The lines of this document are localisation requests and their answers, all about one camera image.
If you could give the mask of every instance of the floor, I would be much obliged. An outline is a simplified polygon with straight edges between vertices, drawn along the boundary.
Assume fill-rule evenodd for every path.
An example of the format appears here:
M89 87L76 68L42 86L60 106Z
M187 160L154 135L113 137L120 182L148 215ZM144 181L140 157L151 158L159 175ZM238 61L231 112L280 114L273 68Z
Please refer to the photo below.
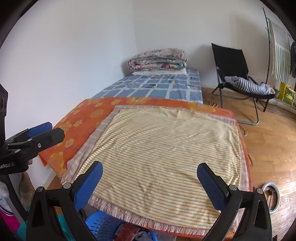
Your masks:
M212 89L202 88L204 99L210 99L220 106L218 96ZM251 99L238 101L224 98L224 108L234 112L237 119L255 121L255 108ZM258 104L260 123L257 126L244 125L247 136L244 138L253 166L251 168L253 186L262 187L266 182L274 182L281 193L278 212L271 216L273 236L281 240L296 218L296 118L286 117L267 110ZM56 177L50 189L59 188ZM273 198L271 207L276 202ZM193 241L180 238L177 241Z

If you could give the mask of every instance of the blue checkered bedsheet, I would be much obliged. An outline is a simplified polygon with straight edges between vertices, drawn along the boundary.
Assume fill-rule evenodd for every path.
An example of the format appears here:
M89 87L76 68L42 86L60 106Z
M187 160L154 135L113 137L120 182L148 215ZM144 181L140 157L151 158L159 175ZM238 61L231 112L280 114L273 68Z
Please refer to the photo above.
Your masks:
M187 75L130 75L93 98L101 97L149 97L202 104L199 74L191 69L187 70Z

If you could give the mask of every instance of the pink fabric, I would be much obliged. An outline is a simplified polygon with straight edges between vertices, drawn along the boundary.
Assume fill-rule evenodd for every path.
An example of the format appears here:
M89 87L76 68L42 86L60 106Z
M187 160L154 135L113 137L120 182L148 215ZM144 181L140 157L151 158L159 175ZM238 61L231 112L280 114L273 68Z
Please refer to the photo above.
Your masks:
M2 211L0 211L0 214L3 217L7 226L9 227L9 229L11 230L11 232L15 234L20 227L20 223L18 222L16 217L15 216L7 216Z

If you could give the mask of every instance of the wall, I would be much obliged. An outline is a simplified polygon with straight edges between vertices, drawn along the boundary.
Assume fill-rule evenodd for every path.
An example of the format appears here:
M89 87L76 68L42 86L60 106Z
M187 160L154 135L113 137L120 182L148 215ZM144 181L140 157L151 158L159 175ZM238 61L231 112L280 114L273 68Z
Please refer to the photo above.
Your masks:
M134 29L138 52L177 47L198 69L203 86L215 87L217 76L211 43L244 51L250 75L265 82L268 34L259 0L134 0ZM267 17L284 25L265 7ZM279 85L272 77L270 85ZM295 79L290 85L294 88Z
M39 0L0 50L0 83L9 92L6 137L55 125L73 107L121 79L136 54L131 0ZM34 187L51 175L34 160Z

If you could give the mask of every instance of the blue pad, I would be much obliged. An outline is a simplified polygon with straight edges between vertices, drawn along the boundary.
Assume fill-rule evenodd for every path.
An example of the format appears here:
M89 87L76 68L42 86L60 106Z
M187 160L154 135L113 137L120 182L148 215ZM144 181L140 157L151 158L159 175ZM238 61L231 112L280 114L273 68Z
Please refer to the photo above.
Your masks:
M223 212L226 206L226 197L219 185L215 181L216 177L218 176L216 176L208 166L204 166L204 164L205 163L201 163L198 165L196 171L197 178L202 184L202 187L207 193L214 208L216 210L221 210L221 212Z
M40 135L42 133L45 133L47 131L50 131L52 129L52 124L50 122L43 123L41 125L38 125L36 127L32 127L29 129L27 133L28 138L35 137L37 135Z
M85 207L93 191L98 185L103 175L102 163L95 161L83 175L87 175L87 177L80 188L75 192L74 196L74 207L77 211Z

